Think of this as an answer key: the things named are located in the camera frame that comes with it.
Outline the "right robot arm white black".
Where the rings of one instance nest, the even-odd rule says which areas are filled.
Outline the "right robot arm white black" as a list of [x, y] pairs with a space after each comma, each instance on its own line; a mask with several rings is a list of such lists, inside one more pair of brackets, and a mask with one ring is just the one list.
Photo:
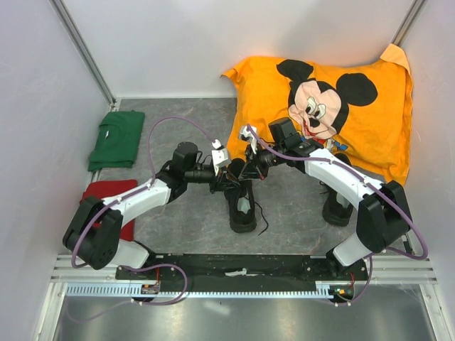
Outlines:
[[364, 175], [317, 143], [309, 153], [304, 152], [303, 144], [280, 153], [261, 140], [250, 124], [241, 128], [240, 139], [249, 141], [259, 163], [272, 167], [286, 161], [322, 181], [357, 210], [355, 233], [326, 255], [325, 268], [331, 278], [344, 278], [356, 261], [384, 251], [402, 235], [416, 230], [399, 183], [381, 183]]

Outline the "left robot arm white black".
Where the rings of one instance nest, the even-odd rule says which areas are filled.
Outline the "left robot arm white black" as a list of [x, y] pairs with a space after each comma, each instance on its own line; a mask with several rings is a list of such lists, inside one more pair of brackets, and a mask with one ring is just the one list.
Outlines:
[[84, 199], [63, 237], [63, 245], [72, 253], [72, 267], [100, 270], [116, 265], [131, 268], [140, 279], [151, 278], [156, 271], [151, 251], [121, 239], [122, 228], [145, 212], [173, 202], [190, 183], [207, 184], [212, 192], [238, 184], [228, 170], [228, 150], [219, 142], [213, 143], [210, 163], [199, 162], [198, 154], [195, 144], [182, 142], [171, 160], [144, 184], [118, 195]]

